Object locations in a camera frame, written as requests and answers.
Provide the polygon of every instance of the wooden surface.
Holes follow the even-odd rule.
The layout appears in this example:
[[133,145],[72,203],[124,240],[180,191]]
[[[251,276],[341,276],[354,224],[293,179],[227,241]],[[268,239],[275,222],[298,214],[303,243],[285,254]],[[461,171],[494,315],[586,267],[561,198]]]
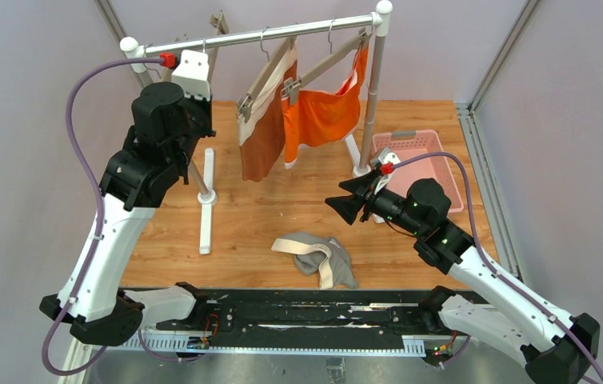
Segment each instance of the wooden surface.
[[[464,287],[421,261],[412,238],[372,220],[349,226],[323,202],[346,194],[337,184],[352,178],[343,142],[302,150],[292,170],[286,170],[280,158],[263,182],[243,182],[234,103],[215,103],[213,116],[217,137],[201,140],[194,156],[202,170],[204,149],[211,146],[216,152],[214,188],[219,200],[214,207],[212,254],[198,253],[198,188],[178,182],[139,239],[122,285],[170,286],[186,281],[202,287],[317,288],[317,274],[301,274],[291,255],[270,250],[276,237],[306,231],[341,242],[362,289]],[[481,244],[496,257],[453,103],[379,102],[374,132],[399,130],[436,130],[443,148],[464,162],[473,183]],[[355,136],[360,146],[361,129]],[[450,167],[463,197],[461,173],[452,162]],[[470,231],[466,203],[465,210],[451,217]]]

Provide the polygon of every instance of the orange shorts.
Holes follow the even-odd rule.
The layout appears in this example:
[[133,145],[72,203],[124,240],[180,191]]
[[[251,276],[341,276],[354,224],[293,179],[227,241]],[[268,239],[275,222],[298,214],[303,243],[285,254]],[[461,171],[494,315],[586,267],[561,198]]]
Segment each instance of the orange shorts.
[[285,167],[297,161],[300,146],[320,146],[348,136],[361,115],[359,96],[365,80],[369,47],[358,48],[349,77],[334,94],[299,90],[297,102],[282,99],[285,122]]

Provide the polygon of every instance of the gray floor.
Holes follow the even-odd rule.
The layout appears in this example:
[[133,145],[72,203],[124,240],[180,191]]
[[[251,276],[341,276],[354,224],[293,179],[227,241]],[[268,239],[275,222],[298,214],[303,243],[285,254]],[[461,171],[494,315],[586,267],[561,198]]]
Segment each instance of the gray floor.
[[[343,373],[338,367],[344,364]],[[443,371],[420,358],[330,358],[256,354],[207,355],[197,362],[160,362],[144,352],[110,351],[89,369],[88,384],[530,384],[521,366],[486,345],[472,342]]]

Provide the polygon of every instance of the pink basket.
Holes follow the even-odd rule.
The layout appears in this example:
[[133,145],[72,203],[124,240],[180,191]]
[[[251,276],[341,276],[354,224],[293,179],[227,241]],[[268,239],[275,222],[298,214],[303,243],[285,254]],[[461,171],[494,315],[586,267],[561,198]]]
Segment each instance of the pink basket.
[[[372,136],[372,147],[375,154],[383,148],[389,147],[401,161],[419,154],[443,150],[441,141],[438,139],[438,133],[435,130],[374,134]],[[464,202],[461,200],[459,189],[454,182],[452,170],[450,170],[447,158],[442,156],[425,158],[393,173],[393,177],[386,188],[405,196],[412,183],[420,178],[434,178],[443,186],[445,196],[452,202],[449,209],[451,214],[464,210]]]

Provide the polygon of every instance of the black cable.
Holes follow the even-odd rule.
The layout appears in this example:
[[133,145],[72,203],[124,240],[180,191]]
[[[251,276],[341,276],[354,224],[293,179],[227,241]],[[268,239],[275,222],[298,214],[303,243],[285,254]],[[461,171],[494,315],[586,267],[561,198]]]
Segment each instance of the black cable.
[[413,234],[408,234],[407,232],[403,232],[401,230],[397,230],[395,228],[393,228],[393,226],[391,225],[391,223],[389,222],[389,220],[385,220],[386,225],[389,226],[389,228],[391,228],[394,232],[398,232],[399,234],[404,234],[405,236],[409,236],[411,238],[416,238],[417,236],[413,235]]

